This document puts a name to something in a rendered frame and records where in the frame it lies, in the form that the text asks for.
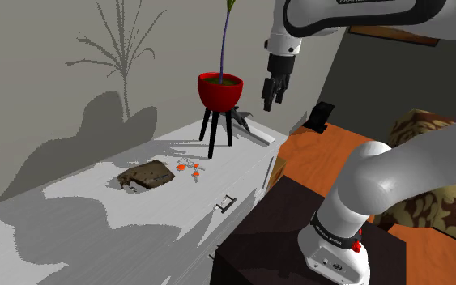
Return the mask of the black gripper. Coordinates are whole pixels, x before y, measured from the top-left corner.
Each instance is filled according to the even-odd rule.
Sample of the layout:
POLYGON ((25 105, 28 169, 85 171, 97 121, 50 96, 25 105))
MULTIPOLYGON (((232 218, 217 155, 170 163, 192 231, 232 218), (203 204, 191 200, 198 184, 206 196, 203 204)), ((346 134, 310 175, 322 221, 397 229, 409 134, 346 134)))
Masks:
POLYGON ((295 56, 281 56, 273 53, 269 54, 267 71, 271 73, 272 78, 265 78, 263 84, 262 98, 264 111, 271 111, 274 97, 277 104, 282 103, 284 93, 288 89, 294 63, 295 56))

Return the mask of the dark grey pliers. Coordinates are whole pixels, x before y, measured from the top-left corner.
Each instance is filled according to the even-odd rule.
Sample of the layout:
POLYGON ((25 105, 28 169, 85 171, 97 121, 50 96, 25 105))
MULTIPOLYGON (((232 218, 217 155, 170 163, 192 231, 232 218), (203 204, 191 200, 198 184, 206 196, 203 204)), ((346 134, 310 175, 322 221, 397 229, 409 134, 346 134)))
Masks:
POLYGON ((245 119, 248 116, 252 116, 252 113, 251 112, 247 112, 247 111, 238 112, 237 111, 238 109, 239 109, 238 106, 234 106, 232 108, 231 117, 233 119, 235 119, 240 126, 243 126, 248 132, 250 132, 249 125, 248 125, 248 123, 246 122, 245 119))

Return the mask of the white long flat bar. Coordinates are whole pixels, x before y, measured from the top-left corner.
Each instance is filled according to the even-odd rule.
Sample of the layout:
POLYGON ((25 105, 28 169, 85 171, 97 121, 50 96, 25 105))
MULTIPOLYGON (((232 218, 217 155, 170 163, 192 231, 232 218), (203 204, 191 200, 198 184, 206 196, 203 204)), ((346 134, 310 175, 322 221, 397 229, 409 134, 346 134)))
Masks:
POLYGON ((247 134, 248 136, 257 139, 258 141, 265 143, 267 145, 272 144, 275 141, 275 138, 271 135, 263 132, 262 130, 256 127, 257 123, 255 121, 251 121, 250 119, 245 120, 246 125, 249 127, 246 129, 243 125, 240 125, 238 122, 234 122, 232 124, 233 127, 238 129, 243 134, 247 134))

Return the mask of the black small stand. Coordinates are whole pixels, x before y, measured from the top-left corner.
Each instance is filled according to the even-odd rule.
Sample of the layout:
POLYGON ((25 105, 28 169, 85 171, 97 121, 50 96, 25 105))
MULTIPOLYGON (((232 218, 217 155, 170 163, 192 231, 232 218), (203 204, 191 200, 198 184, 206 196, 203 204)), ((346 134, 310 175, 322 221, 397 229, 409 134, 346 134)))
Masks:
POLYGON ((309 115, 309 119, 304 123, 304 127, 322 134, 327 128, 326 122, 334 109, 334 105, 321 101, 317 103, 309 115))

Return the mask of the red potted plant on stand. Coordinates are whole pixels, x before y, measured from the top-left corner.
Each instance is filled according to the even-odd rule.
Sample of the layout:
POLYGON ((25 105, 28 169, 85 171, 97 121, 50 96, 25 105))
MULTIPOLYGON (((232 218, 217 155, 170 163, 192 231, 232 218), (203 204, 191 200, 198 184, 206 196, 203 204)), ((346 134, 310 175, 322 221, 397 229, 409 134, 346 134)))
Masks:
POLYGON ((209 159, 213 157, 217 125, 221 113, 223 113, 226 118, 228 146, 230 147, 232 145, 232 110, 239 101, 244 86, 242 79, 224 72, 224 52, 228 21, 235 2, 236 0, 226 0, 226 18, 220 52, 219 72, 202 73, 198 76, 198 94, 202 104, 205 106, 199 135, 200 141, 204 139, 208 119, 210 115, 212 115, 207 155, 209 159))

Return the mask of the tan wooden box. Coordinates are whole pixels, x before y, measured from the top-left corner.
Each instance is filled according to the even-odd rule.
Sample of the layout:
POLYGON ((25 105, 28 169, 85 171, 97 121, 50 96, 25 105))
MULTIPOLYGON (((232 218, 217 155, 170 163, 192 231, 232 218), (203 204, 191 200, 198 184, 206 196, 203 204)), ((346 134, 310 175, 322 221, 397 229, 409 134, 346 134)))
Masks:
POLYGON ((287 161, 281 157, 277 157, 275 161, 274 168, 271 173, 270 180, 268 181, 268 186, 266 191, 269 191, 275 183, 282 177, 284 169, 286 168, 287 161))

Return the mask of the brown leather wallet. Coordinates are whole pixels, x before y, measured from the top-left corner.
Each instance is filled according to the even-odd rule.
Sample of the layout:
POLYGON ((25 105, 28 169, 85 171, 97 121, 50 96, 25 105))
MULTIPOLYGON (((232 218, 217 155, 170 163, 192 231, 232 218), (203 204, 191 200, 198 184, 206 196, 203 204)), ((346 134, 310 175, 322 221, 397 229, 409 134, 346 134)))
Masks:
POLYGON ((117 176, 117 181, 122 189, 127 185, 133 192, 138 192, 139 190, 132 186, 132 183, 145 189, 153 189, 172 181, 174 178, 175 175, 167 168, 166 163, 152 160, 128 168, 117 176))

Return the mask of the white chest of drawers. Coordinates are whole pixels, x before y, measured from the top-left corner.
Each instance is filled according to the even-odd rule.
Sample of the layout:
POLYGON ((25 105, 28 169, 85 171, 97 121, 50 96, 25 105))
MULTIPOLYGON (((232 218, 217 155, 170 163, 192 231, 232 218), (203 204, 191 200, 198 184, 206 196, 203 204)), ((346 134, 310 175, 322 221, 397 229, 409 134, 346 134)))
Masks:
POLYGON ((267 145, 224 124, 213 157, 199 122, 0 202, 0 285, 201 285, 188 271, 263 196, 286 135, 267 145), (188 158, 200 164, 176 170, 188 158), (145 189, 117 176, 152 160, 175 178, 145 189))

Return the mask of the brown patterned sofa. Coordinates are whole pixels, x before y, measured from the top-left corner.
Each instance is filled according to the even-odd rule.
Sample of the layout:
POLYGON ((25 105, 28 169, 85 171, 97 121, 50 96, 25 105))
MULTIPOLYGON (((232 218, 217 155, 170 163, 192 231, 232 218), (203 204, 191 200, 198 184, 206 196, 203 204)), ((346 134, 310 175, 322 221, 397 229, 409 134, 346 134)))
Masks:
MULTIPOLYGON (((451 117, 412 109, 395 121, 388 138, 389 146, 396 147, 419 134, 439 130, 455 122, 451 117)), ((399 202, 376 215, 373 223, 386 231, 395 224, 409 228, 435 228, 456 240, 456 185, 399 202)))

